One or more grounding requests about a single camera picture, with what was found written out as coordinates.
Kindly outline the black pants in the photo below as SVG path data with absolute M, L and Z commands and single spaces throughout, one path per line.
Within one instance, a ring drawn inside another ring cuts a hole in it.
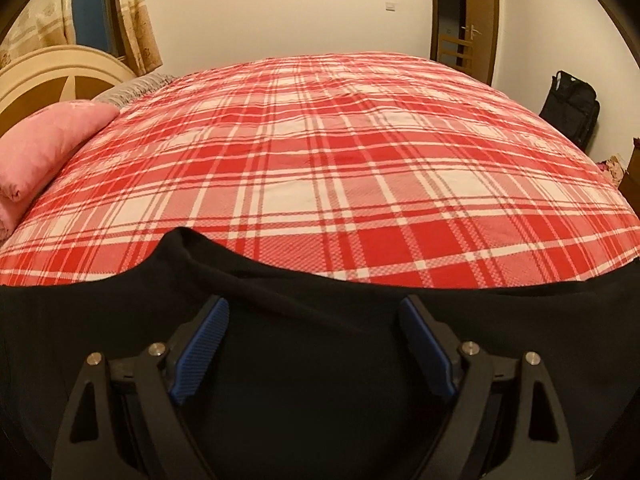
M 180 414 L 211 479 L 419 479 L 436 426 L 399 306 L 416 295 L 462 341 L 540 355 L 575 475 L 639 467 L 639 267 L 584 282 L 447 290 L 349 283 L 265 266 L 187 228 L 96 282 L 1 291 L 1 460 L 52 476 L 85 359 L 138 356 L 218 296 L 229 325 Z

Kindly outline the window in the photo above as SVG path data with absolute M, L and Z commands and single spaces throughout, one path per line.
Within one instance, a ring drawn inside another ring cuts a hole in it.
M 76 44 L 122 58 L 125 55 L 115 0 L 72 0 Z

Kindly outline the beige curtain right panel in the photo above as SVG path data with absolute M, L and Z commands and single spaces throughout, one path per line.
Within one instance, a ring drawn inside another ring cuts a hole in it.
M 145 0 L 115 0 L 126 63 L 137 76 L 163 65 Z

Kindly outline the beige curtain left panel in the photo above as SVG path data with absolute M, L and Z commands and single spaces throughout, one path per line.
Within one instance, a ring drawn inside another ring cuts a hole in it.
M 1 67 L 46 47 L 76 44 L 72 0 L 30 0 L 1 43 Z

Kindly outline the pink folded blanket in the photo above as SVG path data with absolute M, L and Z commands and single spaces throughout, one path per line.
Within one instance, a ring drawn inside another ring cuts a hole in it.
M 113 104 L 58 102 L 1 137 L 1 239 L 7 240 L 40 192 L 86 141 L 119 115 Z

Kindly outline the red plaid bed sheet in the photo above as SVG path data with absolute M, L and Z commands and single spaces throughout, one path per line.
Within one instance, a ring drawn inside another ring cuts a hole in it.
M 631 206 L 561 133 L 391 53 L 212 68 L 134 101 L 3 243 L 1 281 L 105 278 L 177 226 L 281 268 L 437 288 L 588 280 L 639 255 Z

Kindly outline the grey striped pillow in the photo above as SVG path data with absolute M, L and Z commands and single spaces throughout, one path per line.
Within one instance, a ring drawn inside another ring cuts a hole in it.
M 125 82 L 116 84 L 115 87 L 107 89 L 92 100 L 111 104 L 120 110 L 147 94 L 157 92 L 176 79 L 175 76 L 164 73 L 149 73 Z

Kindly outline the cream wooden headboard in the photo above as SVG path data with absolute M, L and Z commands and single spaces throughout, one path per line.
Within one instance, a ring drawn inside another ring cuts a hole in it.
M 1 131 L 50 104 L 91 100 L 134 78 L 113 55 L 76 44 L 25 54 L 1 70 Z

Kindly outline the brown wooden door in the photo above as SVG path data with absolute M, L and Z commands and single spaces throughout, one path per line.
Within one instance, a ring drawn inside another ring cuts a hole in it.
M 491 84 L 499 0 L 433 0 L 431 59 Z

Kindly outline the black bag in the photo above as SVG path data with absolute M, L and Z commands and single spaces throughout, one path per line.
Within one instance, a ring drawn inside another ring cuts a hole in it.
M 597 92 L 590 84 L 558 70 L 552 76 L 539 117 L 584 152 L 596 128 L 600 108 Z

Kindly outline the beige curtain panel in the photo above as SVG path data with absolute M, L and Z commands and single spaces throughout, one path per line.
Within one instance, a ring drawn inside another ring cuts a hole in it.
M 1 67 L 46 47 L 76 44 L 72 0 L 30 0 L 1 43 Z
M 137 76 L 163 65 L 145 0 L 115 0 L 126 63 Z

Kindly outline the pink floral item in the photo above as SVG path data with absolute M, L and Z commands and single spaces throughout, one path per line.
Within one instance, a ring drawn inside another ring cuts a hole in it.
M 605 179 L 610 182 L 614 188 L 619 188 L 626 174 L 626 169 L 616 155 L 612 155 L 603 162 L 597 163 L 598 168 L 603 172 Z

